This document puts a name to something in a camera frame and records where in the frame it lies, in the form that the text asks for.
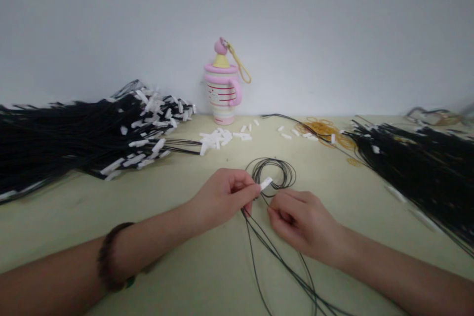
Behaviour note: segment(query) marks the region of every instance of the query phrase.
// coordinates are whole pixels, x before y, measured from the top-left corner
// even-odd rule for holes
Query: forearm
[[[203,232],[186,205],[121,231],[114,242],[116,280],[126,280],[162,254]],[[0,276],[1,315],[74,315],[107,291],[98,277],[103,237],[26,264]]]
[[[338,266],[411,315],[474,315],[474,283],[347,230]]]

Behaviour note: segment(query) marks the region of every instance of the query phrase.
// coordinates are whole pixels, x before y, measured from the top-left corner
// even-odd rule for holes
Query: pink cup
[[[235,106],[242,101],[242,90],[238,83],[238,67],[217,68],[212,64],[204,66],[204,79],[207,82],[209,101],[217,124],[228,125],[234,122]]]

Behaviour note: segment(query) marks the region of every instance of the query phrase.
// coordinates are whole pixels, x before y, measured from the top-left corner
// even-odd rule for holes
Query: hand
[[[312,193],[281,190],[268,215],[276,233],[303,254],[334,267],[344,259],[346,229]]]
[[[207,231],[229,221],[244,206],[250,213],[259,194],[260,185],[245,170],[219,169],[187,205]]]

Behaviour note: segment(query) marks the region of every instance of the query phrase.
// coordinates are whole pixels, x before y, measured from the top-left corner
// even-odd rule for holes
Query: light green table surface
[[[236,132],[255,117],[238,117]],[[401,117],[365,116],[374,123],[407,123]],[[351,118],[329,118],[339,129]],[[204,157],[173,153],[141,171],[111,182],[71,173],[59,183],[0,206],[0,272],[106,234],[125,221],[140,221],[190,199],[220,167],[245,168],[258,157],[276,157],[297,171],[295,189],[311,191],[344,225],[376,241],[441,268],[474,279],[474,261],[447,236],[415,219],[385,189],[386,183],[347,156],[302,137],[286,140],[276,129],[293,123],[258,119],[252,141],[232,140]],[[210,116],[194,117],[172,135],[199,140],[216,128]],[[297,272],[305,275],[297,253],[270,228],[262,199],[253,216]],[[263,295],[275,316],[311,315],[312,304],[278,261],[254,238],[255,262]],[[308,259],[316,291],[356,315],[403,315],[376,291],[335,269]],[[165,255],[135,285],[110,295],[90,315],[266,315],[253,274],[245,222],[228,223]]]

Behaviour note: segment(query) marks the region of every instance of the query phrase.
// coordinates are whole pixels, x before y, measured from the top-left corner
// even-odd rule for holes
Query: cup handle
[[[236,91],[236,98],[232,101],[229,101],[229,106],[237,106],[242,102],[242,89],[240,88],[240,84],[235,78],[230,78],[229,84],[231,84]]]

